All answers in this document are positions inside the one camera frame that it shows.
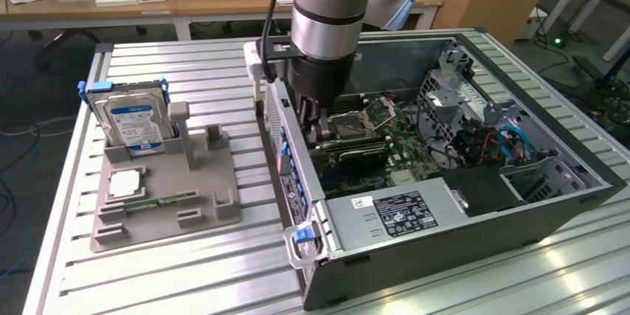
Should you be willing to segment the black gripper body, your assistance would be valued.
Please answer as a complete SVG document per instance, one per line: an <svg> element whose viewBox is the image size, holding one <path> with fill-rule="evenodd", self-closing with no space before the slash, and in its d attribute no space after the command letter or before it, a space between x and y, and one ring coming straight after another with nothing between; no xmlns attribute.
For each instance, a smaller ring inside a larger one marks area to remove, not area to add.
<svg viewBox="0 0 630 315"><path fill-rule="evenodd" d="M301 96L328 107L345 89L353 65L353 55L335 60L311 57L288 60L288 83Z"/></svg>

